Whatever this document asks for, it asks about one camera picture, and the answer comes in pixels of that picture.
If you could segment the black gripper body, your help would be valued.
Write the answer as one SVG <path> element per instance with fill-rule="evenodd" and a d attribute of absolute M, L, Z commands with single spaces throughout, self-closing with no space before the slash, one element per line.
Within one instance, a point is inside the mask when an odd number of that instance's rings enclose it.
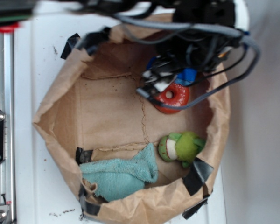
<path fill-rule="evenodd" d="M 211 25 L 199 29 L 200 23 L 160 23 L 160 28 L 171 34 L 157 42 L 159 55 L 155 59 L 155 72 L 213 72 L 227 59 L 228 52 L 239 47 L 241 34 L 231 36 L 223 26 Z"/>

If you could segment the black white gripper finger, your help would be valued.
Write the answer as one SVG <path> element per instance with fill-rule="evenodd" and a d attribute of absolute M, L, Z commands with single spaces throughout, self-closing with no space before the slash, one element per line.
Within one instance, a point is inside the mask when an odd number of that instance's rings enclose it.
<path fill-rule="evenodd" d="M 171 57 L 154 56 L 141 75 L 140 87 L 136 92 L 151 103 L 159 103 L 156 99 L 176 79 L 180 67 Z"/>

